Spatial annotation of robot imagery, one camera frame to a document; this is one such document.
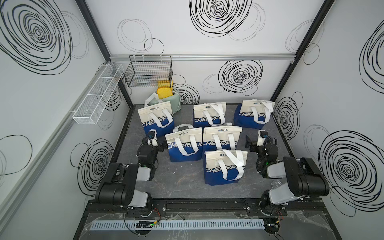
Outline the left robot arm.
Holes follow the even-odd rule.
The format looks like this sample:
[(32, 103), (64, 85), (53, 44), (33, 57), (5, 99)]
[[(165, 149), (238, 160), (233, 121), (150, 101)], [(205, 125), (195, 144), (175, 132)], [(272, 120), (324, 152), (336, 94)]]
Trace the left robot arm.
[(95, 201), (98, 204), (152, 210), (150, 193), (136, 190), (137, 182), (152, 181), (158, 163), (158, 153), (167, 149), (165, 137), (155, 137), (150, 132), (140, 145), (136, 164), (112, 163), (101, 181)]

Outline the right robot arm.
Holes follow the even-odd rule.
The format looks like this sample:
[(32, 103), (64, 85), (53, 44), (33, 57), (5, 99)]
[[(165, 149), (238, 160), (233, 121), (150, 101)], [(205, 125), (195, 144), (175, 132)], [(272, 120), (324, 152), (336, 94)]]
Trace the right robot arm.
[(277, 139), (268, 136), (266, 131), (260, 131), (256, 141), (246, 136), (245, 147), (257, 153), (256, 169), (263, 178), (286, 180), (279, 187), (264, 191), (259, 209), (266, 215), (270, 215), (275, 206), (326, 197), (330, 193), (330, 186), (313, 159), (283, 157), (278, 160)]

